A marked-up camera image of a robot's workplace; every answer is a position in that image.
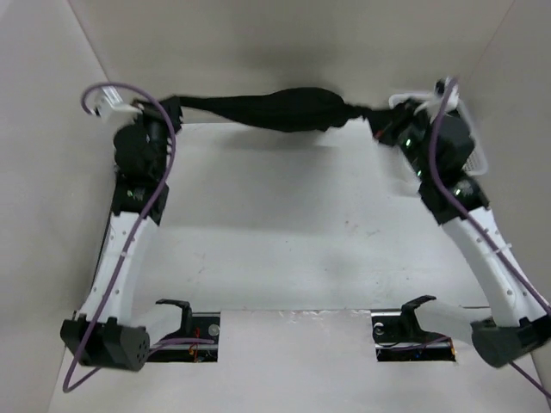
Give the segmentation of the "black tank top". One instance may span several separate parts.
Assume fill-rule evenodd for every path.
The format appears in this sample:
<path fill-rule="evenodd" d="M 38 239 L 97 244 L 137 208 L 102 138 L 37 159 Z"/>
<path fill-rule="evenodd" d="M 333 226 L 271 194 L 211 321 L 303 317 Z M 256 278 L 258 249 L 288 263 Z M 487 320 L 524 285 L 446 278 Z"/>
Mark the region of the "black tank top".
<path fill-rule="evenodd" d="M 325 132 L 348 121 L 363 119 L 375 132 L 406 116 L 402 108 L 371 108 L 347 103 L 340 95 L 318 87 L 284 89 L 255 96 L 169 96 L 171 108 L 191 108 L 243 125 L 283 133 Z"/>

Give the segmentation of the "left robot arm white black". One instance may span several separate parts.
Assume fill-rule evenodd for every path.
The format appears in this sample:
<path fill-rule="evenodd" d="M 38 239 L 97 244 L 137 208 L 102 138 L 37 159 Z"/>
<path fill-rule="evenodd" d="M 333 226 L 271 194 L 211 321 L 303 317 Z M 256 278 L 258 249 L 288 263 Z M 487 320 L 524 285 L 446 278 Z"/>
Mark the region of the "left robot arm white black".
<path fill-rule="evenodd" d="M 148 312 L 132 314 L 145 253 L 168 199 L 169 130 L 179 131 L 182 120 L 180 108 L 166 117 L 147 109 L 115 134 L 115 191 L 94 283 L 77 317 L 60 331 L 82 366 L 137 372 L 158 342 L 192 336 L 185 301 L 160 299 Z"/>

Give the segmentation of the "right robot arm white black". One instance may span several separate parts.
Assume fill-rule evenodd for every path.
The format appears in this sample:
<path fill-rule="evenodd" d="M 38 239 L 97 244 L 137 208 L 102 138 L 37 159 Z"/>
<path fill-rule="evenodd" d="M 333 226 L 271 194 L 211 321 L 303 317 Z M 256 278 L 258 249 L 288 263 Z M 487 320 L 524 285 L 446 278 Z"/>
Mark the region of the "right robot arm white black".
<path fill-rule="evenodd" d="M 375 136 L 404 155 L 419 180 L 421 201 L 465 258 L 488 306 L 421 296 L 402 305 L 399 330 L 413 341 L 440 334 L 466 342 L 500 368 L 549 342 L 550 310 L 501 236 L 482 187 L 466 171 L 475 150 L 466 115 L 459 109 L 444 115 L 431 149 L 433 120 L 425 101 L 420 94 L 391 97 L 390 120 Z"/>

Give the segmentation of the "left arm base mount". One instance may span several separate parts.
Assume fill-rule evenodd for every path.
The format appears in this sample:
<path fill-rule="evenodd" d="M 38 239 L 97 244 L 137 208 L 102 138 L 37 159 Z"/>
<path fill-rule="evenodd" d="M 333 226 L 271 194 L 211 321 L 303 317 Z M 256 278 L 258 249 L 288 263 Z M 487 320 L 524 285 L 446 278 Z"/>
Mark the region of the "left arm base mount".
<path fill-rule="evenodd" d="M 151 363 L 213 363 L 219 358 L 220 313 L 194 313 L 182 328 L 162 339 L 170 342 L 148 357 Z"/>

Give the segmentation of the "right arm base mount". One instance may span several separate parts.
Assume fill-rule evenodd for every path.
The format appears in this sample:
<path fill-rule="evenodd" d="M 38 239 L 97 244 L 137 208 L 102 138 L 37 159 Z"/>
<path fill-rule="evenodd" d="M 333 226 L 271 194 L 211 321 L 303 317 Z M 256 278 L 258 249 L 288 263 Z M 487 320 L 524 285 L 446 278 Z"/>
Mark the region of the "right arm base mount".
<path fill-rule="evenodd" d="M 401 310 L 371 312 L 375 356 L 379 362 L 456 362 L 453 341 L 424 331 Z"/>

